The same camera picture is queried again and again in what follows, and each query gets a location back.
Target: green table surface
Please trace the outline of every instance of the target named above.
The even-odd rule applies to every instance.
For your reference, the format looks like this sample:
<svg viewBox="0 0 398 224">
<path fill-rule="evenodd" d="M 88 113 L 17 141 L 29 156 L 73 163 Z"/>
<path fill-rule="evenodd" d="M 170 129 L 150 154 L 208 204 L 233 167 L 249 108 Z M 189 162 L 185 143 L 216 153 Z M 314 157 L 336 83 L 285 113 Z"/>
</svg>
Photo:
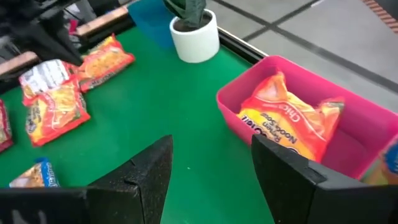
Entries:
<svg viewBox="0 0 398 224">
<path fill-rule="evenodd" d="M 0 95 L 15 142 L 0 153 L 1 186 L 40 156 L 50 158 L 62 186 L 88 185 L 173 134 L 162 223 L 273 223 L 250 150 L 216 104 L 216 92 L 250 64 L 224 47 L 207 62 L 184 63 L 135 28 L 118 40 L 136 56 L 134 64 L 85 95 L 88 122 L 43 147 L 33 148 L 25 132 L 21 89 Z"/>
</svg>

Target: floor tile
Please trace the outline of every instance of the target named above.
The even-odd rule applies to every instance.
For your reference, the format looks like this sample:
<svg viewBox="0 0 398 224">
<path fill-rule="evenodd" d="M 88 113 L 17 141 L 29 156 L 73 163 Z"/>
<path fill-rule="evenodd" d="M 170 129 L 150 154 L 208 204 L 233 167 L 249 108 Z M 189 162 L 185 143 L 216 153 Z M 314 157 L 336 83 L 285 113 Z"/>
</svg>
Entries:
<svg viewBox="0 0 398 224">
<path fill-rule="evenodd" d="M 249 42 L 269 55 L 281 55 L 370 101 L 398 113 L 398 95 L 268 31 Z"/>
<path fill-rule="evenodd" d="M 360 0 L 324 0 L 280 27 L 398 83 L 398 35 Z"/>
<path fill-rule="evenodd" d="M 237 37 L 243 38 L 262 27 L 262 25 L 257 22 L 241 16 L 240 14 L 213 1 L 207 2 L 207 8 L 216 14 L 217 23 L 220 27 L 226 29 Z"/>
<path fill-rule="evenodd" d="M 274 22 L 311 0 L 224 0 L 267 22 Z"/>
</svg>

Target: pink plastic bin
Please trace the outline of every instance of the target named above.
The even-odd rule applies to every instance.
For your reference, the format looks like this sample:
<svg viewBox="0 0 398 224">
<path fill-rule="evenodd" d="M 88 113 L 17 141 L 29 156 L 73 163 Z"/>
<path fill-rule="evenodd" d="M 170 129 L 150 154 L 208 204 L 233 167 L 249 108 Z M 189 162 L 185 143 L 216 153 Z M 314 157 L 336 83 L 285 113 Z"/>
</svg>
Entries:
<svg viewBox="0 0 398 224">
<path fill-rule="evenodd" d="M 281 69 L 288 91 L 316 106 L 321 100 L 343 96 L 345 108 L 340 123 L 328 145 L 322 164 L 359 179 L 380 152 L 398 135 L 398 115 L 335 85 L 326 79 L 284 59 L 270 56 L 261 60 L 238 78 L 220 89 L 217 104 L 225 121 L 241 139 L 251 144 L 254 131 L 236 114 L 241 103 L 255 87 Z"/>
</svg>

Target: instant noodle package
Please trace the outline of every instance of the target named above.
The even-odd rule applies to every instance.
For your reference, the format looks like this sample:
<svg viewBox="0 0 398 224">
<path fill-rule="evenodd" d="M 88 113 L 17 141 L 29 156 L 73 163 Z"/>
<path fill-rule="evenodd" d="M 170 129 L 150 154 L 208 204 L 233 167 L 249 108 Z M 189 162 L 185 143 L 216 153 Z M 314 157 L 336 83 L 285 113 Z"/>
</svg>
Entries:
<svg viewBox="0 0 398 224">
<path fill-rule="evenodd" d="M 125 53 L 114 35 L 106 38 L 84 57 L 79 67 L 79 83 L 86 92 L 102 83 L 133 63 L 133 54 Z"/>
<path fill-rule="evenodd" d="M 287 91 L 284 74 L 277 72 L 242 103 L 238 117 L 257 133 L 320 162 L 343 106 L 342 98 L 331 98 L 313 108 Z"/>
<path fill-rule="evenodd" d="M 11 127 L 4 102 L 0 100 L 0 152 L 12 146 Z"/>
<path fill-rule="evenodd" d="M 42 93 L 60 86 L 74 78 L 78 67 L 59 59 L 42 62 L 19 77 L 24 99 L 22 103 L 29 106 Z"/>
<path fill-rule="evenodd" d="M 14 179 L 9 187 L 59 187 L 52 165 L 47 158 L 36 160 L 36 164 Z"/>
<path fill-rule="evenodd" d="M 34 146 L 42 146 L 89 119 L 74 78 L 34 100 L 28 109 L 26 131 Z"/>
</svg>

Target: blue noodle package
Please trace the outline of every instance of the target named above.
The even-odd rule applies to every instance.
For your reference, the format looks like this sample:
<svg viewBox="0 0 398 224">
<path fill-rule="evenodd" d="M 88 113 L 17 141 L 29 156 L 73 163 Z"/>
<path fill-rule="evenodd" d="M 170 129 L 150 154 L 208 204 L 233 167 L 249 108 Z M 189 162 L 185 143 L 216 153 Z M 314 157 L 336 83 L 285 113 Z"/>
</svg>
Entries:
<svg viewBox="0 0 398 224">
<path fill-rule="evenodd" d="M 398 141 L 396 141 L 384 155 L 387 168 L 395 174 L 398 174 Z"/>
<path fill-rule="evenodd" d="M 59 187 L 52 165 L 47 158 L 39 158 L 36 164 L 25 171 L 9 187 Z"/>
</svg>

